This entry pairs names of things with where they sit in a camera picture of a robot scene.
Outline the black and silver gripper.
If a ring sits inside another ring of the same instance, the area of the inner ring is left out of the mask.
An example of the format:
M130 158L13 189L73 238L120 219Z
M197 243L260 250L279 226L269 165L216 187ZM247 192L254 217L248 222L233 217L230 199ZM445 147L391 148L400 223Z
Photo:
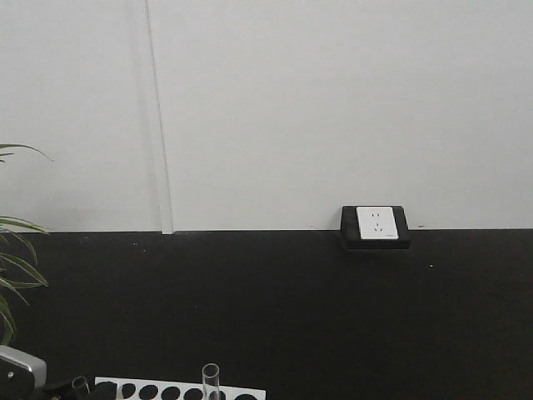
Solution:
M1 346L1 399L24 399L47 381L47 363L7 345Z

